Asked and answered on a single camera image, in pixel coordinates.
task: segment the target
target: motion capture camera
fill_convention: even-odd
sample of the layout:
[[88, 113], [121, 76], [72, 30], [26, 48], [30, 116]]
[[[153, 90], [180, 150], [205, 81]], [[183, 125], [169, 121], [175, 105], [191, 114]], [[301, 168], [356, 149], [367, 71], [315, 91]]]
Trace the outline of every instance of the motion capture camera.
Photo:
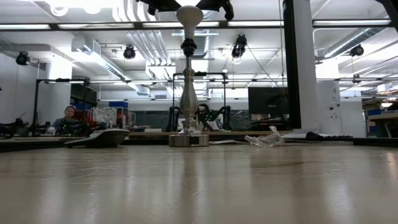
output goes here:
[[[175, 0], [136, 0], [148, 4], [148, 14], [154, 16], [156, 10], [159, 12], [174, 12], [181, 5]], [[220, 11], [222, 7], [225, 11], [225, 19], [231, 21], [234, 18], [234, 9], [230, 0], [201, 0], [196, 7], [201, 10]]]
[[148, 7], [148, 14], [154, 16], [156, 10], [159, 12], [174, 12], [181, 7], [175, 0], [136, 0], [146, 3]]
[[22, 65], [22, 66], [29, 65], [31, 62], [31, 59], [28, 56], [28, 52], [19, 52], [16, 62], [18, 65]]
[[351, 51], [349, 52], [349, 54], [352, 57], [361, 56], [363, 53], [365, 53], [365, 50], [363, 49], [363, 47], [360, 44], [358, 46], [354, 47], [353, 49], [351, 49]]
[[239, 34], [238, 38], [236, 39], [234, 49], [232, 49], [232, 57], [240, 58], [242, 57], [243, 53], [246, 51], [245, 46], [248, 44], [246, 37], [244, 34]]
[[136, 57], [136, 51], [134, 50], [134, 46], [128, 45], [124, 50], [123, 56], [125, 59], [133, 59]]

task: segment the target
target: gray object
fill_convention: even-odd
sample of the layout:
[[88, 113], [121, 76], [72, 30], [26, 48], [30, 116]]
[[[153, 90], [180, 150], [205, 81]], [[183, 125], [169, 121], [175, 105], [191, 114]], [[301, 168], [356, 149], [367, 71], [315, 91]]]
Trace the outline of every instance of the gray object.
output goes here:
[[193, 87], [195, 71], [192, 69], [192, 56], [197, 48], [194, 42], [196, 26], [203, 20], [203, 12], [195, 6], [184, 6], [178, 9], [177, 19], [184, 26], [185, 40], [182, 44], [184, 55], [187, 57], [187, 67], [184, 74], [184, 90], [180, 100], [180, 108], [184, 113], [183, 129], [177, 135], [169, 137], [169, 146], [208, 146], [208, 135], [202, 135], [196, 130], [195, 112], [198, 109], [198, 98]]
[[124, 139], [129, 136], [130, 132], [122, 129], [105, 130], [95, 138], [79, 139], [75, 141], [66, 142], [66, 147], [93, 147], [93, 148], [106, 148], [117, 147], [122, 144]]

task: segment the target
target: desk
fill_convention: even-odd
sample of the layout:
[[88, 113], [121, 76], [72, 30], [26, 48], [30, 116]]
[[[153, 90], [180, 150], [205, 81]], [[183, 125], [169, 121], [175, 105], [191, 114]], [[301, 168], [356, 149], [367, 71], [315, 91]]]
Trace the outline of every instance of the desk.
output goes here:
[[59, 148], [0, 168], [2, 223], [398, 223], [389, 148]]
[[376, 136], [378, 138], [396, 138], [398, 113], [386, 113], [368, 116], [369, 121], [374, 121], [376, 125]]

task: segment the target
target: metal base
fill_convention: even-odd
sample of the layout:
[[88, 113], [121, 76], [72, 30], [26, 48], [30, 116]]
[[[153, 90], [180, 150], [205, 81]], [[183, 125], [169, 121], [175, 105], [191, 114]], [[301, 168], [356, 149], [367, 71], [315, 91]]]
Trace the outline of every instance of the metal base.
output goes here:
[[209, 135], [184, 135], [169, 136], [170, 147], [200, 147], [209, 146]]

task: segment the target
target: blue box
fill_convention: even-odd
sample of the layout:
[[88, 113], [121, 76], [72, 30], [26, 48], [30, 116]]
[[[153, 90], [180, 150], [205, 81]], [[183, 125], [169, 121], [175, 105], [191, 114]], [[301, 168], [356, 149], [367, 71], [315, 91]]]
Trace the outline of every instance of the blue box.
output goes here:
[[380, 109], [368, 110], [367, 112], [368, 112], [368, 116], [381, 114], [381, 110]]
[[127, 102], [109, 102], [110, 107], [121, 107], [121, 108], [129, 108], [129, 103]]

